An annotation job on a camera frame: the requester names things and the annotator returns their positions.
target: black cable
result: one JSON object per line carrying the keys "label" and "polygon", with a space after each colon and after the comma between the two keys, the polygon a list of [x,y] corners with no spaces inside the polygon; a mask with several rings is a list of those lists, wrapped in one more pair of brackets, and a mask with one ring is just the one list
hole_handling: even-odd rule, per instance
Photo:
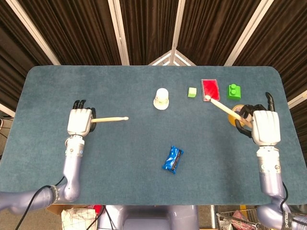
{"label": "black cable", "polygon": [[[284,182],[283,182],[283,187],[284,187],[284,190],[285,190],[285,192],[286,192],[286,197],[283,199],[283,201],[281,202],[281,204],[280,204],[280,210],[283,212],[283,204],[286,202],[286,200],[288,199],[288,196],[289,196],[289,194],[288,194],[288,189],[287,189],[287,187],[286,187],[286,185],[284,184]],[[301,222],[301,221],[299,221],[299,220],[296,220],[296,219],[292,219],[294,222],[296,222],[296,223],[298,223],[298,224],[302,224],[302,225],[305,225],[305,226],[307,226],[307,223],[304,223],[304,222]]]}
{"label": "black cable", "polygon": [[4,134],[2,134],[2,133],[0,133],[2,136],[4,136],[6,139],[8,138],[6,135],[4,135]]}
{"label": "black cable", "polygon": [[113,221],[112,221],[112,219],[111,219],[111,217],[110,217],[110,214],[109,214],[109,212],[107,211],[107,209],[106,209],[106,214],[107,214],[107,216],[109,217],[109,221],[110,221],[110,224],[111,224],[111,228],[112,228],[112,230],[114,230],[114,228],[113,228]]}
{"label": "black cable", "polygon": [[[59,184],[62,182],[63,179],[64,179],[64,177],[62,177],[62,179],[61,179],[59,182],[57,182],[56,185],[59,185]],[[15,228],[15,230],[18,230],[18,229],[19,229],[21,223],[23,222],[23,220],[24,220],[24,218],[25,218],[25,215],[27,215],[27,213],[28,213],[28,211],[29,211],[29,209],[30,209],[31,204],[32,204],[32,202],[34,201],[34,198],[35,198],[44,188],[51,188],[51,186],[50,186],[50,185],[45,185],[45,186],[41,187],[40,189],[38,189],[38,190],[34,193],[34,195],[33,195],[32,199],[31,199],[31,201],[30,201],[30,203],[29,203],[27,209],[25,210],[25,212],[24,212],[24,214],[23,214],[23,217],[21,217],[21,219],[20,219],[20,221],[19,221],[17,227]]]}
{"label": "black cable", "polygon": [[285,190],[285,192],[286,192],[286,197],[283,199],[283,201],[280,203],[280,210],[282,211],[282,213],[283,213],[283,204],[286,202],[286,200],[288,199],[288,196],[289,196],[289,194],[288,194],[288,189],[287,189],[287,187],[286,187],[286,185],[284,184],[284,182],[283,182],[283,187],[284,187],[284,190]]}
{"label": "black cable", "polygon": [[102,208],[102,210],[101,210],[101,212],[99,213],[99,215],[94,219],[94,221],[91,223],[91,225],[90,226],[88,226],[87,227],[87,229],[86,230],[89,230],[90,229],[90,227],[99,219],[99,217],[103,214],[103,212],[104,212],[104,210],[105,210],[105,208],[106,208],[106,206],[105,205],[103,205],[103,208]]}
{"label": "black cable", "polygon": [[307,223],[301,222],[301,221],[299,221],[299,220],[297,220],[297,219],[292,219],[292,220],[293,220],[294,222],[298,223],[298,224],[302,224],[302,225],[307,226]]}
{"label": "black cable", "polygon": [[64,178],[65,178],[65,176],[63,176],[62,179],[55,184],[55,186],[58,186],[62,182],[62,180],[64,180]]}

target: cardboard box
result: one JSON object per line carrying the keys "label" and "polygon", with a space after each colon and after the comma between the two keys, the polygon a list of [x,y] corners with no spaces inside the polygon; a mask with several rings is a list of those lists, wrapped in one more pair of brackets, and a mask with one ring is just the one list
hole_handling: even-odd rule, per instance
{"label": "cardboard box", "polygon": [[53,214],[61,215],[63,210],[71,209],[71,208],[86,208],[88,205],[50,205],[46,209]]}

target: white frame beam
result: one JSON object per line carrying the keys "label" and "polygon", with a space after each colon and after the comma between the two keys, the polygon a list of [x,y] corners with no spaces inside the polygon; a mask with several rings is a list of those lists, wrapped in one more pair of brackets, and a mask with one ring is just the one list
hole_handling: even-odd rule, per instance
{"label": "white frame beam", "polygon": [[15,117],[15,112],[2,104],[0,104],[0,110],[11,117]]}
{"label": "white frame beam", "polygon": [[169,61],[167,61],[166,63],[163,64],[163,66],[168,66]]}
{"label": "white frame beam", "polygon": [[121,15],[119,0],[108,0],[111,12],[112,23],[115,31],[115,37],[118,45],[121,64],[123,66],[129,65],[129,55],[127,50],[127,43],[125,37],[124,23]]}
{"label": "white frame beam", "polygon": [[307,99],[307,90],[302,92],[300,95],[296,96],[294,99],[288,102],[289,109],[292,109],[294,106],[302,103]]}
{"label": "white frame beam", "polygon": [[158,65],[160,62],[163,62],[165,59],[167,59],[169,56],[171,56],[171,51],[166,52],[165,54],[163,54],[162,56],[158,57],[156,60],[154,60],[153,62],[149,63],[149,66],[156,66]]}
{"label": "white frame beam", "polygon": [[211,214],[211,228],[215,229],[215,206],[210,205],[210,214]]}
{"label": "white frame beam", "polygon": [[188,63],[185,59],[183,59],[180,55],[178,55],[177,52],[175,53],[175,56],[187,66],[191,66],[190,63]]}
{"label": "white frame beam", "polygon": [[274,0],[261,0],[224,66],[232,66]]}
{"label": "white frame beam", "polygon": [[41,49],[44,51],[46,56],[50,59],[52,64],[60,65],[58,58],[55,56],[51,48],[48,46],[47,42],[42,37],[41,33],[38,31],[36,26],[33,24],[32,20],[26,14],[24,9],[21,7],[18,0],[6,0],[6,2],[11,7],[11,9],[14,11],[14,13],[17,15],[19,20],[23,23],[23,25],[26,27],[26,29],[29,31],[31,36],[35,39],[35,41],[41,47]]}
{"label": "white frame beam", "polygon": [[171,50],[171,56],[169,58],[170,65],[174,65],[175,53],[176,53],[176,48],[178,45],[178,39],[179,39],[180,28],[181,28],[181,23],[182,23],[182,16],[183,16],[185,4],[186,4],[186,0],[179,0],[178,2],[172,50]]}

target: white cup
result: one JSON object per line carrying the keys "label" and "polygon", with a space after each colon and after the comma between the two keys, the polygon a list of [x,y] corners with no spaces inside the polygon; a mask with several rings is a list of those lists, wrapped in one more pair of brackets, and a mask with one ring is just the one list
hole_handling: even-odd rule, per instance
{"label": "white cup", "polygon": [[153,103],[154,103],[153,105],[159,110],[167,109],[169,104],[167,89],[165,88],[158,89]]}

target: wooden drumstick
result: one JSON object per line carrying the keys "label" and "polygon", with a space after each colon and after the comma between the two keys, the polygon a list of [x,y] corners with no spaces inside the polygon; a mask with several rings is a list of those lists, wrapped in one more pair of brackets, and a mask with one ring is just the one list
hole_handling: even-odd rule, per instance
{"label": "wooden drumstick", "polygon": [[92,119],[91,123],[95,122],[108,122],[108,121],[127,121],[129,117],[105,117],[105,118],[96,118]]}
{"label": "wooden drumstick", "polygon": [[222,103],[218,102],[217,100],[211,98],[211,96],[209,95],[205,95],[205,99],[207,101],[211,101],[215,106],[219,107],[220,109],[222,109],[224,112],[228,113],[229,115],[233,116],[235,119],[238,119],[239,121],[241,121],[242,123],[244,123],[246,126],[252,128],[252,124],[247,121],[246,119],[244,119],[243,117],[241,117],[239,114],[237,114],[236,112],[232,111],[231,109],[229,109],[228,107],[226,107],[225,105],[223,105]]}

